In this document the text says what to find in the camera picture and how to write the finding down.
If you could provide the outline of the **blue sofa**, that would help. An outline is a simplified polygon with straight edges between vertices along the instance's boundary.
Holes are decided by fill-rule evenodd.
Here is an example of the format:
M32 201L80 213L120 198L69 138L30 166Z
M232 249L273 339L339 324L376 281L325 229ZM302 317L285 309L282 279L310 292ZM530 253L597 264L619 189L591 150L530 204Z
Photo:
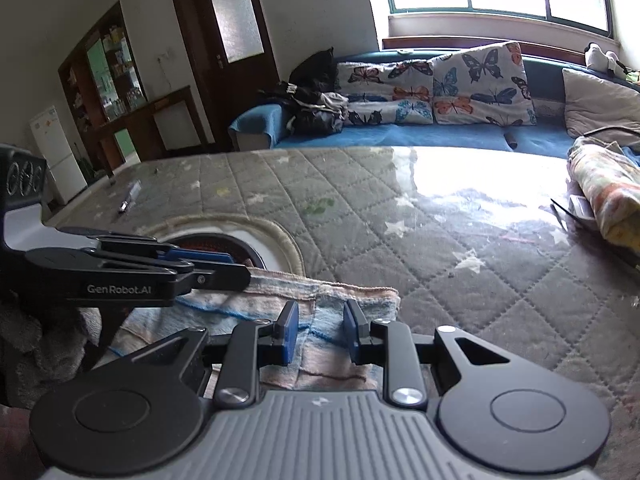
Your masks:
M590 70L574 63L526 55L524 66L537 115L535 125L494 124L431 125L383 124L350 126L329 136L312 136L288 131L290 112L279 103L259 105L232 122L229 133L239 151L275 148L349 148L350 146L444 146L481 148L563 158L573 139L565 118L565 90L562 70L576 70L607 80L637 93L639 88L626 80Z

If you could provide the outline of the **black white pen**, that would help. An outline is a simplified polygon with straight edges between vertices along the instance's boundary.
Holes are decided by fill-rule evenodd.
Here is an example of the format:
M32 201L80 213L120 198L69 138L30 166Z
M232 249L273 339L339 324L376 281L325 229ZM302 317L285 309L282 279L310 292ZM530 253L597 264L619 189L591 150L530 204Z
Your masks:
M140 194L141 188L142 185L140 181L136 181L133 185L131 185L131 188L118 207L119 214L124 214L132 206L132 204L136 201L138 195Z

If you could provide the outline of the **butterfly pillow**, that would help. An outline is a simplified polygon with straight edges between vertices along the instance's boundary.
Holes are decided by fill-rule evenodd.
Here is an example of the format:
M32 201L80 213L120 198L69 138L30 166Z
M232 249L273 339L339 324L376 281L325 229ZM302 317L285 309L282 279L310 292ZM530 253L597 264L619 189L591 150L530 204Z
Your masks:
M350 126L431 125L433 67L427 60L337 64L335 89Z
M433 113L439 124L536 125L518 42L444 54L433 58L431 64Z

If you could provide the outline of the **folded yellow floral cloth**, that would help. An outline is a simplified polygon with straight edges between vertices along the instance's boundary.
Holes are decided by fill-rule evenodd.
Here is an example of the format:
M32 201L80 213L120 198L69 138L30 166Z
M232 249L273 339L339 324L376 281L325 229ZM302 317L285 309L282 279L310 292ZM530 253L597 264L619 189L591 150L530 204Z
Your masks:
M568 171L590 203L603 238L639 251L639 166L617 142L581 136L567 153Z

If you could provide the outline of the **dark wooden cabinet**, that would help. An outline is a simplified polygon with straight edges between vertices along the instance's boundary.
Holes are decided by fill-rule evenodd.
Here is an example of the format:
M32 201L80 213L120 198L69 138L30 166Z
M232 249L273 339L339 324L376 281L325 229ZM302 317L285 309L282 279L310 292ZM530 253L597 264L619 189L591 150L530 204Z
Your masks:
M58 68L66 102L93 168L110 176L126 162L117 133L129 134L142 162L167 158L156 116L183 105L198 144L208 139L188 86L150 98L131 51L122 6L115 3L81 38Z

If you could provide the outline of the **white refrigerator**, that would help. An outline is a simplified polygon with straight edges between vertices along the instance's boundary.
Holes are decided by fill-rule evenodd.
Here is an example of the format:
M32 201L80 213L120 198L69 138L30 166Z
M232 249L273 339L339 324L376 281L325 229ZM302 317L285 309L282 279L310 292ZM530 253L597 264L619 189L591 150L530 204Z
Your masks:
M32 118L29 127L38 150L47 161L58 201L66 205L87 187L87 181L70 148L58 111L54 106L48 107Z

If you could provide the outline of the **dark wooden door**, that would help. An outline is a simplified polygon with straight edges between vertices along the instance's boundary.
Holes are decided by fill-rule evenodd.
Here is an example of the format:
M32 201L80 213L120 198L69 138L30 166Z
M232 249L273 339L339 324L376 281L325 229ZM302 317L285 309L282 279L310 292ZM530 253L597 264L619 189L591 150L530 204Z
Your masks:
M209 122L226 128L279 80L260 0L172 0Z

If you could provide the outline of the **round table heater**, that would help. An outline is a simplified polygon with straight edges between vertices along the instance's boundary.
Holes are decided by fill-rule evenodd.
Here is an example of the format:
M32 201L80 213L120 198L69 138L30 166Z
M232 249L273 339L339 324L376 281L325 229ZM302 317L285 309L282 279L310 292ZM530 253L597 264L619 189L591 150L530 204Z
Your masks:
M186 214L145 226L138 233L184 249L220 252L255 268L306 275L296 241L271 220L242 214Z

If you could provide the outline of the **right butterfly pillow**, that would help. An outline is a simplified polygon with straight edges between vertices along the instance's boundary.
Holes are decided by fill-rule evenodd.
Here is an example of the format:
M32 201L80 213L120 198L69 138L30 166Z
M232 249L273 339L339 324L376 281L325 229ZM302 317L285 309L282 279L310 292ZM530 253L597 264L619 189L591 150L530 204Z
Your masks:
M439 124L536 125L518 42L444 54L433 58L431 64L433 113Z

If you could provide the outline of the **white plush toy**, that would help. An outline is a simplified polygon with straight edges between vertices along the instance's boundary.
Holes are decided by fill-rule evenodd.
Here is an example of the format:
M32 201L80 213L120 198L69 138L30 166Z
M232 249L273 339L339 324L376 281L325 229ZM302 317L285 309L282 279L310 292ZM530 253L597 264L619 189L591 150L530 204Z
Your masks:
M627 67L620 62L615 52L604 52L595 42L590 42L585 48L585 62L590 70L612 77L625 79L628 73Z

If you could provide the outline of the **grey cushion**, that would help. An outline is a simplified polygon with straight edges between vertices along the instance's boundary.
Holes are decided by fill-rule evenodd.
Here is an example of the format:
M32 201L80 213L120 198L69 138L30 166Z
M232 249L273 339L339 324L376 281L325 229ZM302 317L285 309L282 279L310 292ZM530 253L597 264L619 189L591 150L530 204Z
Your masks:
M639 92L578 70L562 70L564 117L572 138L596 138L639 149Z

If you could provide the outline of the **black bag on sofa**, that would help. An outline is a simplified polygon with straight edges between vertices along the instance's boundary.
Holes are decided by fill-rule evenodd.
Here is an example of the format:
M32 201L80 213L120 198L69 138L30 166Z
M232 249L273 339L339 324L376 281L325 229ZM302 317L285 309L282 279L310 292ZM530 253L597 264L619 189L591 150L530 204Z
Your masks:
M283 108L289 134L323 138L341 132L347 116L348 99L336 91L336 82L337 62L329 48L306 58L260 99Z

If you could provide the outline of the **left butterfly pillow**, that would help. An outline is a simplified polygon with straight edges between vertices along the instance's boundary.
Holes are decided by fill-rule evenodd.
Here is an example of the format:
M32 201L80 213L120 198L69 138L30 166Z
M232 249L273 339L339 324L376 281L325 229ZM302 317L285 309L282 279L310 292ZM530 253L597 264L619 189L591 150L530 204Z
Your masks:
M350 126L431 125L433 67L427 60L337 64L335 89Z

